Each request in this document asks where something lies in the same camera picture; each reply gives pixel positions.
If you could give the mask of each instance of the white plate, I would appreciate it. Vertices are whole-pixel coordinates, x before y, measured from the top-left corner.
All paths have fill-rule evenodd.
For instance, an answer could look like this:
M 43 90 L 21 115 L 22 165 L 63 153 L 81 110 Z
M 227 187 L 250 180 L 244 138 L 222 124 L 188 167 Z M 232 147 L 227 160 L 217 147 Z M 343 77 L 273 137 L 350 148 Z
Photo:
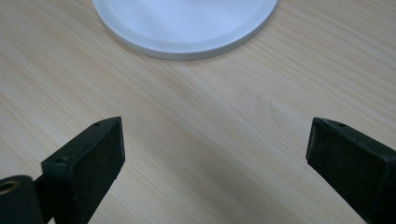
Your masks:
M 277 0 L 92 0 L 121 41 L 168 60 L 213 57 L 257 34 Z

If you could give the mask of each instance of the white circular base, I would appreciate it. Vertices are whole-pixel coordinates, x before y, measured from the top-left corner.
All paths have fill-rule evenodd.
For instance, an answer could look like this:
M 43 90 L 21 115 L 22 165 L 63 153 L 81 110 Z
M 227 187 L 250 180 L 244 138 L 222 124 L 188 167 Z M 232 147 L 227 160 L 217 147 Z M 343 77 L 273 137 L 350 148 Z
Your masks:
M 121 41 L 168 60 L 213 57 L 257 34 L 277 0 L 92 0 Z

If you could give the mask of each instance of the light wood grain surface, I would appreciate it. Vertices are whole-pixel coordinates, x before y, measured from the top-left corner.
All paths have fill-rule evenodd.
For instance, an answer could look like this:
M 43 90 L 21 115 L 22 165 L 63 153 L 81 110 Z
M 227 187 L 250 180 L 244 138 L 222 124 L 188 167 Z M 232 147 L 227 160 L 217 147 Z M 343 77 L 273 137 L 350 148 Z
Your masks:
M 115 116 L 127 158 L 90 223 L 364 223 L 305 151 L 313 117 L 396 148 L 396 1 L 279 0 L 244 46 L 174 62 L 90 0 L 1 0 L 0 178 Z

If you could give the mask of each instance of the wooden table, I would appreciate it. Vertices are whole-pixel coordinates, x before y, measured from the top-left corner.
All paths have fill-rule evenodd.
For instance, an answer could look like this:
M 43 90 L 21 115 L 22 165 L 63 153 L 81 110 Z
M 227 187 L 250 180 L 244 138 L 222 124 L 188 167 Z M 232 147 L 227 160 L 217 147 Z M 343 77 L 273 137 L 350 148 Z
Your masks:
M 394 0 L 279 0 L 244 46 L 192 62 L 128 49 L 91 0 L 1 0 L 0 30 L 0 178 L 122 116 L 91 223 L 363 223 L 306 164 L 312 118 L 396 148 Z

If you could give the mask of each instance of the white round object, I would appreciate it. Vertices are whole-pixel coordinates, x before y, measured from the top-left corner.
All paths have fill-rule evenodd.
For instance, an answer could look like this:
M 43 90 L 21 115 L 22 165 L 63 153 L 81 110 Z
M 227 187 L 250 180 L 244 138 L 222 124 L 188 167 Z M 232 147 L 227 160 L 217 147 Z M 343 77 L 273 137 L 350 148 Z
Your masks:
M 257 34 L 277 0 L 92 0 L 122 42 L 168 60 L 213 57 Z

